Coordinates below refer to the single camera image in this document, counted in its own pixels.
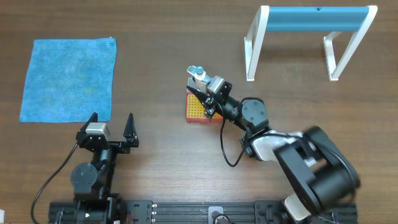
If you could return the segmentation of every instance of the blue cloth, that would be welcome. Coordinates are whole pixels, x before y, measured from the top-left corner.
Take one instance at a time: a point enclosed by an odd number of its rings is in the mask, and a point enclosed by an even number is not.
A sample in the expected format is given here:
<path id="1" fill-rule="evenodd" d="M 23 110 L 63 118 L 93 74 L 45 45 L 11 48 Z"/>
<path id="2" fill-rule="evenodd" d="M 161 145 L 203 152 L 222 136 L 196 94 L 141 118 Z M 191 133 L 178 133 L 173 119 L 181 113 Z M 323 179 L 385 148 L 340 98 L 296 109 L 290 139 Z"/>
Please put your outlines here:
<path id="1" fill-rule="evenodd" d="M 115 60 L 114 38 L 35 40 L 19 121 L 109 121 Z"/>

